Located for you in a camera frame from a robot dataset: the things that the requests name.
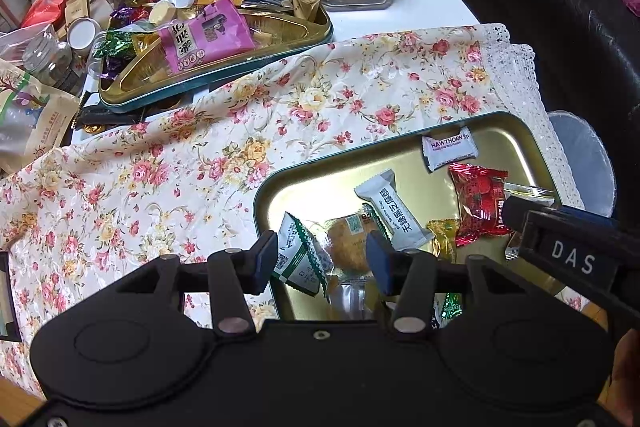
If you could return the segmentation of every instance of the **gold tray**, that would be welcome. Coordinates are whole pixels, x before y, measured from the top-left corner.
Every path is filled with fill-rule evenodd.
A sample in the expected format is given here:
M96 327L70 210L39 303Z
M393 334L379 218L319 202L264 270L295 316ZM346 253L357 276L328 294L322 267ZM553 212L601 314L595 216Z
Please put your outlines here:
M114 112L127 112L195 87L214 82L221 86L280 58L328 42L334 31L322 7L318 9L314 22L271 12L238 11L245 16L250 28L272 35L273 41L269 46L216 60L183 74L160 74L158 81L154 81L152 73L166 59L161 47L150 46L146 54L135 58L113 84L104 88L100 83L100 100Z
M460 217L458 198L446 167L430 173L422 159L423 134L457 134L467 125L478 146L479 156L469 163L509 171L507 181L537 185L556 192L551 174L526 124L506 112L493 113L445 124L430 130L367 144L326 156L272 174L260 186L254 201L258 233L278 230L284 212L302 220L325 221L357 212L363 200L353 188L372 176L393 169L398 195L421 225L431 219ZM479 253L504 264L525 279L553 295L564 285L524 259L507 262L504 248L509 235L481 237L458 248L458 259ZM280 318L286 320L329 320L329 304L322 297L305 295L271 278Z

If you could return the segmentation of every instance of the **human hand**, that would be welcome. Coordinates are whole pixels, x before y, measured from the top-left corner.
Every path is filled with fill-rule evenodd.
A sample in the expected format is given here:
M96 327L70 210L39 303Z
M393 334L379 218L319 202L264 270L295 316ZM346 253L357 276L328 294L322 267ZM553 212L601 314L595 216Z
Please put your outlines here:
M625 427L633 426L634 408L640 411L640 333L636 330L627 331L616 346L606 407Z

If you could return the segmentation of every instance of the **floral tablecloth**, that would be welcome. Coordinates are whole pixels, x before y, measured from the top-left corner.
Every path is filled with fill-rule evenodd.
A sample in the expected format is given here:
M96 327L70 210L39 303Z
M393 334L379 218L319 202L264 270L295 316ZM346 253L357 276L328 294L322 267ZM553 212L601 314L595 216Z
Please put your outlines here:
M528 46L503 26L370 35L318 46L158 120L57 148L0 183L0 248L23 343L0 344L5 377L40 389L28 362L41 325L165 253L204 261L255 240L255 189L277 169L492 111L532 129L561 198L581 206ZM247 297L259 326L270 293ZM186 313L210 323L206 295Z

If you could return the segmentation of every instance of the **pink snack package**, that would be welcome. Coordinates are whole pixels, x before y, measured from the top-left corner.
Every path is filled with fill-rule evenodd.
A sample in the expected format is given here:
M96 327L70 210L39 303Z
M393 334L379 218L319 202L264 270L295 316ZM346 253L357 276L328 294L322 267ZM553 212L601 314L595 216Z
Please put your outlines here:
M158 34L174 74L255 48L249 26L231 0L217 0L195 19Z

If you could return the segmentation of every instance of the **black device with das label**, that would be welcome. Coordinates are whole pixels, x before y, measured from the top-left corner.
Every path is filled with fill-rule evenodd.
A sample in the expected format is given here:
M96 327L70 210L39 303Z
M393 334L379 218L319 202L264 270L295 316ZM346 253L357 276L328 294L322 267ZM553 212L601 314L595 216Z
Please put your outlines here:
M640 241L515 197L503 218L522 232L520 257L640 328ZM23 425L620 425L596 402L607 332L486 257L453 265L371 232L367 261L399 296L393 310L257 333L243 294L264 290L277 256L270 231L206 263L162 256L53 318L31 344L48 401ZM209 292L212 329L182 314L185 292ZM434 294L446 292L464 311L433 330Z

